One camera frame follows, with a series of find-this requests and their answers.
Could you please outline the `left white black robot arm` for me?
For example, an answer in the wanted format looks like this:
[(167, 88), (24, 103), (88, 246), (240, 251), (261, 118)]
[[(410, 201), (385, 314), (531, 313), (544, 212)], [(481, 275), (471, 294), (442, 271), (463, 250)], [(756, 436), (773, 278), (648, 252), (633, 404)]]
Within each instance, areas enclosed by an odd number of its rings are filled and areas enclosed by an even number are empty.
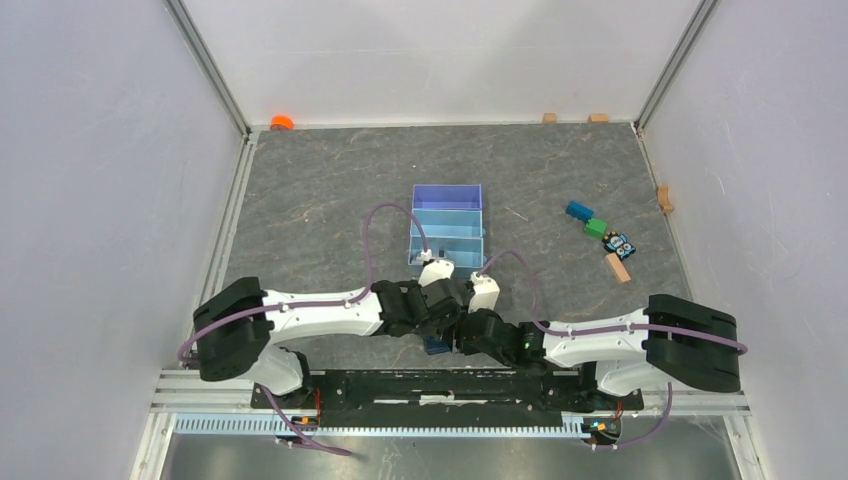
[(362, 290), (291, 294), (243, 277), (193, 313), (194, 332), (178, 357), (194, 363), (202, 380), (247, 379), (266, 387), (290, 407), (306, 405), (314, 381), (290, 340), (324, 335), (371, 337), (437, 336), (470, 311), (469, 281), (441, 278), (379, 280)]

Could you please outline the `blue purple three-bin tray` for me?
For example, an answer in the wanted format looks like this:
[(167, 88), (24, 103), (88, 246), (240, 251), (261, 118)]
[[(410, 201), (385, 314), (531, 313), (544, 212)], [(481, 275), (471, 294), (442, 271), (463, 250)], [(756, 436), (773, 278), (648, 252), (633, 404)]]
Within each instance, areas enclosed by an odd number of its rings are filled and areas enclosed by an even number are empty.
[(471, 272), (486, 263), (480, 184), (416, 184), (412, 190), (408, 264), (420, 265), (427, 242), (432, 253)]

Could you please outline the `blue card holder wallet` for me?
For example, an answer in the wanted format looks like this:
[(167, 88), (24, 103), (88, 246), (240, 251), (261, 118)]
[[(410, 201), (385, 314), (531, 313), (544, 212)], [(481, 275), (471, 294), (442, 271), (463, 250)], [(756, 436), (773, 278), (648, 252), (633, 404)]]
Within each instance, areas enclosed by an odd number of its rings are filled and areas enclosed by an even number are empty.
[(423, 345), (425, 353), (430, 356), (453, 352), (451, 343), (441, 338), (426, 337)]

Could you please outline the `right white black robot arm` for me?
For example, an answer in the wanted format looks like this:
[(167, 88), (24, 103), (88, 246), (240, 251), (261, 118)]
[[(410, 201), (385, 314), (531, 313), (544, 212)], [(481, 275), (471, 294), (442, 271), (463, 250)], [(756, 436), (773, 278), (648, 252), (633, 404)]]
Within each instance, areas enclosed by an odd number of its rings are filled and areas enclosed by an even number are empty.
[(513, 325), (481, 309), (458, 323), (453, 340), (463, 354), (485, 354), (514, 370), (575, 369), (584, 374), (578, 396), (591, 408), (673, 381), (736, 393), (747, 351), (732, 315), (669, 294), (652, 295), (627, 314), (579, 323)]

